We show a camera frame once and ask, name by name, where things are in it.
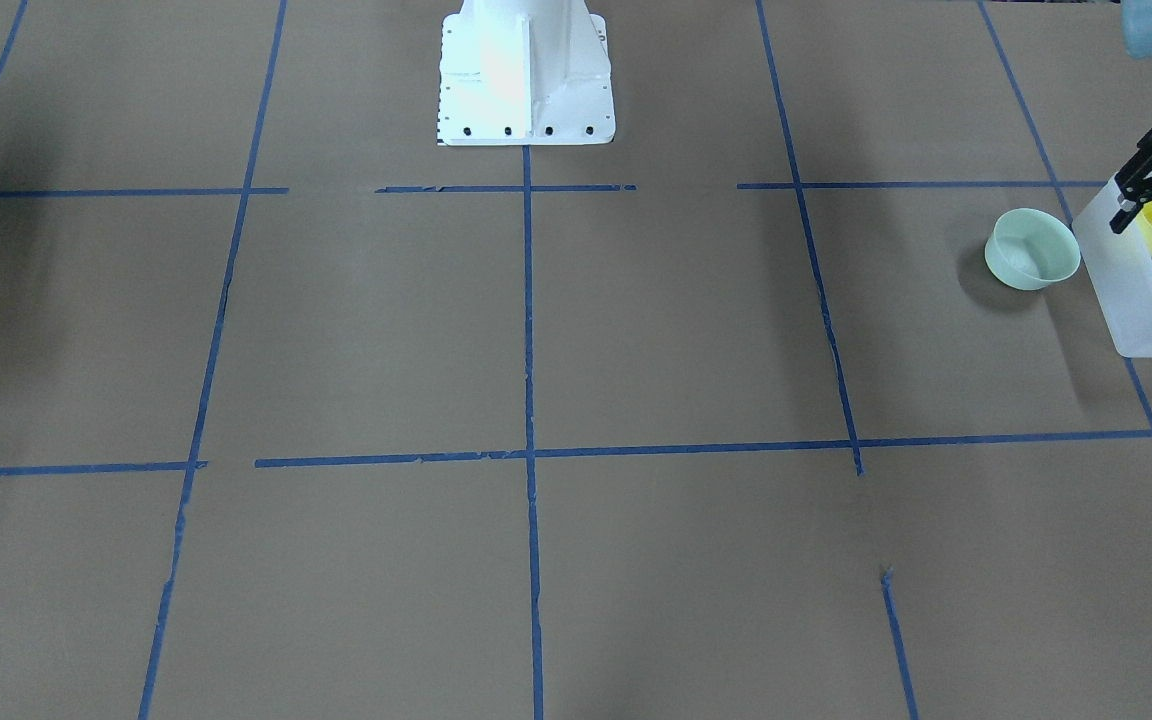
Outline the light green bowl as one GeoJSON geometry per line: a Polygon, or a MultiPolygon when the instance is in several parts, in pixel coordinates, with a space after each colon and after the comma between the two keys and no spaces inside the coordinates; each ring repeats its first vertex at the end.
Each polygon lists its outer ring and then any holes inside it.
{"type": "Polygon", "coordinates": [[[1011,209],[996,219],[984,260],[998,282],[1037,291],[1078,272],[1082,251],[1074,233],[1056,217],[1037,209],[1011,209]]]}

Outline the clear plastic storage box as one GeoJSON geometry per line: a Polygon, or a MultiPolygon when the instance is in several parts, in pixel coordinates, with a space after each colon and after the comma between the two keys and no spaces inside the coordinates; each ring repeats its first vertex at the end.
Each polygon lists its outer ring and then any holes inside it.
{"type": "Polygon", "coordinates": [[[1079,211],[1073,233],[1116,350],[1152,357],[1152,252],[1139,223],[1111,232],[1117,210],[1117,187],[1107,181],[1079,211]]]}

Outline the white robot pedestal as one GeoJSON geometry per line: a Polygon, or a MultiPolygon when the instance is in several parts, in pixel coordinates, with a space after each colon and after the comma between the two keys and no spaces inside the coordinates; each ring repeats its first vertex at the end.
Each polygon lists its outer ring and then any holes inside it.
{"type": "Polygon", "coordinates": [[[616,137],[607,23],[585,1],[463,1],[442,20],[440,41],[439,145],[616,137]]]}

